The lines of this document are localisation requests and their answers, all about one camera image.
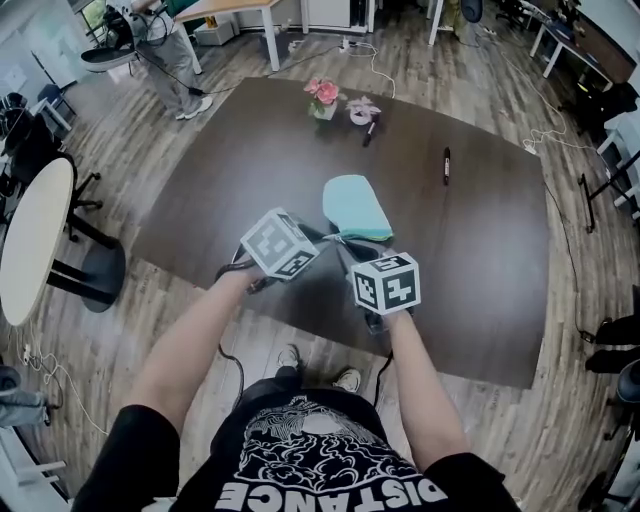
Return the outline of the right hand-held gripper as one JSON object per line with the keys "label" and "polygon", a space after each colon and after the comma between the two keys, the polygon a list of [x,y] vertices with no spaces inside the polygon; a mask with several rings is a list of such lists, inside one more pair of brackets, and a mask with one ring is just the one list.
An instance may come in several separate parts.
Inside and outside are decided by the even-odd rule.
{"label": "right hand-held gripper", "polygon": [[386,330],[384,316],[421,303],[419,265],[407,252],[365,239],[337,239],[339,261],[355,305],[364,312],[369,331]]}

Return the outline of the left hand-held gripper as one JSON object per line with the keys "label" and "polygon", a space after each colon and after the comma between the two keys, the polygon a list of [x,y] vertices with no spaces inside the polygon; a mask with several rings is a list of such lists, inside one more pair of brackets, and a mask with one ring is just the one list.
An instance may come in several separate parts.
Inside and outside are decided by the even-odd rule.
{"label": "left hand-held gripper", "polygon": [[276,282],[290,282],[306,271],[328,247],[330,237],[283,208],[269,210],[240,240],[230,263],[216,273],[259,268],[262,275],[248,288],[256,294]]}

